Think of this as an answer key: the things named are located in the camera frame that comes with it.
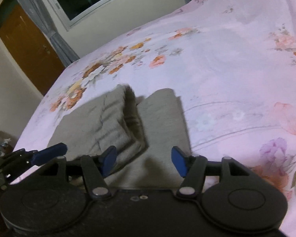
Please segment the grey pants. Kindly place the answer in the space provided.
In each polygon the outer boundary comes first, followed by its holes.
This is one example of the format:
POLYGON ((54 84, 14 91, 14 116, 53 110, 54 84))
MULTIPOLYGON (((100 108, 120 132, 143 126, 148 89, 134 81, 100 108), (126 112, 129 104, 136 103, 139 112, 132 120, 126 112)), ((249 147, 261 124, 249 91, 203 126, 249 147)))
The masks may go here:
POLYGON ((123 189, 177 188, 182 178, 171 149, 191 155, 181 101, 169 88, 139 100, 130 86, 118 86, 65 115, 49 145, 60 142, 68 148, 68 161, 115 146, 117 159, 106 183, 123 189))

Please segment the brown wooden door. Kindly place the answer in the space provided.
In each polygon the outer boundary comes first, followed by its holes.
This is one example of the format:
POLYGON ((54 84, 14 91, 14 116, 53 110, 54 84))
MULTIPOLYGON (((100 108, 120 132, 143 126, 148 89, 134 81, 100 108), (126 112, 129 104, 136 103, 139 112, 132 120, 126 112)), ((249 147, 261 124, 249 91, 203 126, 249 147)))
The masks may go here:
POLYGON ((0 38, 23 73, 46 95, 65 67, 17 0, 0 4, 0 38))

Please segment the pink floral bed sheet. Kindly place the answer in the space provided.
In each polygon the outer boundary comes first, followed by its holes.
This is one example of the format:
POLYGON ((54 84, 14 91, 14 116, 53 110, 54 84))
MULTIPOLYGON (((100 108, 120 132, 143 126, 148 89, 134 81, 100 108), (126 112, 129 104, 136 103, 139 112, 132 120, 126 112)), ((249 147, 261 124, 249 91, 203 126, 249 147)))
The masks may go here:
POLYGON ((42 149, 60 120, 128 84, 179 96, 193 153, 231 156, 288 199, 296 236, 296 0, 192 0, 72 63, 17 142, 42 149))

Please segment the left grey curtain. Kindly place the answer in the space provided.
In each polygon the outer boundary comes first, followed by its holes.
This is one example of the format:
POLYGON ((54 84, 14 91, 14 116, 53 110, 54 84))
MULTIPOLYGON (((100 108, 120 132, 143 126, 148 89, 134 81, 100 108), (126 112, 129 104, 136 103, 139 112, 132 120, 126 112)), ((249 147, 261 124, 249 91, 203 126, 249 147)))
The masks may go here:
POLYGON ((79 56, 59 34, 43 0, 17 0, 22 9, 50 41, 65 67, 79 60, 79 56))

